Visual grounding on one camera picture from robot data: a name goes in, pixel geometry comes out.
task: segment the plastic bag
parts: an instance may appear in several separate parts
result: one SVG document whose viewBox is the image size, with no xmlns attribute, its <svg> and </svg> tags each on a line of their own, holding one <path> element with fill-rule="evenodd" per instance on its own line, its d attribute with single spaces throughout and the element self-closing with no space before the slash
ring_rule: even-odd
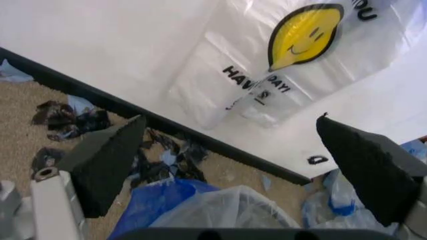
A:
<svg viewBox="0 0 427 240">
<path fill-rule="evenodd" d="M 337 24 L 351 12 L 350 0 L 220 1 L 170 95 L 199 124 L 212 128 L 269 74 L 271 66 L 306 61 L 324 52 Z M 297 27 L 286 34 L 299 48 L 315 40 L 321 48 L 304 50 L 304 58 L 281 49 L 289 19 Z M 319 30 L 320 23 L 324 29 Z"/>
<path fill-rule="evenodd" d="M 379 223 L 371 211 L 359 209 L 348 216 L 337 216 L 333 220 L 313 226 L 314 229 L 365 229 L 374 230 L 388 235 L 393 235 L 399 224 L 392 223 L 384 227 Z"/>
<path fill-rule="evenodd" d="M 196 194 L 166 212 L 150 227 L 168 228 L 299 228 L 267 199 L 247 186 Z"/>
<path fill-rule="evenodd" d="M 195 194 L 219 190 L 198 180 L 165 179 L 135 188 L 126 210 L 108 239 L 114 239 L 138 228 L 148 227 L 154 220 Z"/>
<path fill-rule="evenodd" d="M 14 66 L 10 65 L 7 59 L 3 59 L 0 65 L 0 81 L 12 83 L 24 83 L 33 81 L 34 78 Z"/>
<path fill-rule="evenodd" d="M 348 216 L 356 209 L 365 208 L 353 185 L 340 170 L 332 171 L 323 184 L 330 192 L 328 205 L 335 214 Z"/>
<path fill-rule="evenodd" d="M 389 235 L 397 229 L 397 223 L 384 227 L 375 219 L 341 171 L 332 171 L 323 185 L 326 190 L 311 195 L 302 206 L 302 220 L 306 228 L 365 229 Z"/>
<path fill-rule="evenodd" d="M 400 145 L 412 156 L 427 164 L 427 146 L 418 139 Z"/>
<path fill-rule="evenodd" d="M 305 228 L 314 227 L 336 217 L 328 206 L 329 198 L 327 191 L 319 191 L 305 200 L 302 205 L 302 222 Z"/>
<path fill-rule="evenodd" d="M 423 0 L 353 0 L 329 50 L 276 71 L 245 99 L 242 115 L 271 127 L 354 81 L 389 66 L 415 44 L 425 23 Z"/>
</svg>

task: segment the smiley face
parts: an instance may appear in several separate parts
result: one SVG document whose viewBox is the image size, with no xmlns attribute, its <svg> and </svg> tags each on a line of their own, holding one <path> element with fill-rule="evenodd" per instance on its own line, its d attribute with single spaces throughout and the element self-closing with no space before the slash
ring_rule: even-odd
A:
<svg viewBox="0 0 427 240">
<path fill-rule="evenodd" d="M 270 71 L 321 56 L 332 44 L 343 15 L 340 4 L 313 4 L 288 14 L 270 37 Z"/>
</svg>

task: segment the floor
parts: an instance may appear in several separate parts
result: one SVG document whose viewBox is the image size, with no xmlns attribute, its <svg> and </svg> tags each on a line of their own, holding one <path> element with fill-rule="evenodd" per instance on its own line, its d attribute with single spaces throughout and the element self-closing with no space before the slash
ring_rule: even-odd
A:
<svg viewBox="0 0 427 240">
<path fill-rule="evenodd" d="M 36 152 L 42 147 L 71 150 L 84 137 L 63 142 L 51 141 L 46 137 L 46 127 L 31 125 L 36 106 L 48 100 L 67 102 L 67 96 L 36 82 L 0 82 L 0 179 L 15 182 L 23 196 L 30 195 L 30 164 Z M 125 121 L 109 113 L 113 124 Z M 163 152 L 160 145 L 154 145 L 146 152 L 151 161 L 158 161 Z M 286 213 L 302 222 L 301 206 L 313 191 L 320 187 L 315 181 L 311 189 L 292 184 L 271 174 L 244 165 L 230 158 L 210 152 L 200 164 L 207 182 L 219 188 L 246 185 L 267 198 L 275 201 Z M 261 176 L 271 180 L 271 188 L 265 191 Z M 126 208 L 130 196 L 122 194 L 116 198 L 105 217 L 90 219 L 90 239 L 106 239 Z"/>
</svg>

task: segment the black strip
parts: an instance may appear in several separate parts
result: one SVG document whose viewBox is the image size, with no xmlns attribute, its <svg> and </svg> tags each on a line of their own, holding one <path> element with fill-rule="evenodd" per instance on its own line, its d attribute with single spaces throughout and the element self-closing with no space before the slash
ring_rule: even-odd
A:
<svg viewBox="0 0 427 240">
<path fill-rule="evenodd" d="M 9 63 L 17 69 L 33 76 L 34 79 L 41 85 L 47 86 L 51 89 L 59 90 L 66 94 L 85 98 L 94 105 L 116 113 L 124 118 L 131 118 L 138 114 L 145 115 L 147 118 L 147 127 L 162 131 L 181 139 L 183 137 L 192 139 L 193 141 L 202 144 L 213 152 L 270 173 L 279 178 L 283 178 L 294 184 L 305 185 L 310 183 L 310 179 L 305 176 L 249 154 L 224 142 L 218 141 L 191 128 L 180 125 L 151 111 L 131 104 L 118 97 L 115 97 L 95 87 L 87 85 L 81 81 L 66 76 L 0 47 L 0 61 L 3 61 L 3 59 L 7 59 Z"/>
<path fill-rule="evenodd" d="M 255 101 L 257 101 L 258 103 L 262 104 L 262 105 L 266 105 L 265 103 L 263 103 L 262 101 L 258 100 L 258 98 L 254 98 Z"/>
</svg>

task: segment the clear plastic bag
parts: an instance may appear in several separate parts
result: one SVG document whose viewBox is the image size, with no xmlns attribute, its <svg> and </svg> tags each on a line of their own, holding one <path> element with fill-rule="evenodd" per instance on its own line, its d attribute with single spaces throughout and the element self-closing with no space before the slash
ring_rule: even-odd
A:
<svg viewBox="0 0 427 240">
<path fill-rule="evenodd" d="M 150 227 L 299 228 L 273 201 L 247 186 L 195 194 Z"/>
<path fill-rule="evenodd" d="M 302 205 L 302 222 L 305 228 L 312 228 L 336 217 L 328 206 L 329 197 L 327 191 L 318 191 L 305 200 Z"/>
<path fill-rule="evenodd" d="M 279 125 L 309 104 L 388 67 L 406 52 L 426 23 L 423 0 L 353 0 L 329 50 L 313 61 L 274 72 L 243 102 L 242 115 L 265 127 Z"/>
<path fill-rule="evenodd" d="M 393 235 L 399 224 L 394 222 L 388 227 L 379 223 L 371 211 L 359 209 L 348 216 L 337 216 L 333 220 L 313 226 L 314 229 L 365 229 Z"/>
<path fill-rule="evenodd" d="M 336 25 L 351 12 L 350 0 L 220 1 L 170 95 L 199 124 L 212 128 L 269 75 L 274 61 L 284 66 L 301 60 L 296 55 L 280 55 L 281 46 L 274 44 L 288 19 L 294 19 L 298 26 L 298 31 L 288 31 L 292 38 L 302 38 L 299 30 L 304 29 L 304 37 L 309 39 L 299 41 L 299 48 L 319 38 L 326 50 Z M 314 27 L 319 19 L 324 20 L 325 29 Z M 330 19 L 333 24 L 326 24 Z"/>
<path fill-rule="evenodd" d="M 348 216 L 357 209 L 365 208 L 353 185 L 340 170 L 332 171 L 325 179 L 324 185 L 330 192 L 328 204 L 335 214 Z"/>
</svg>

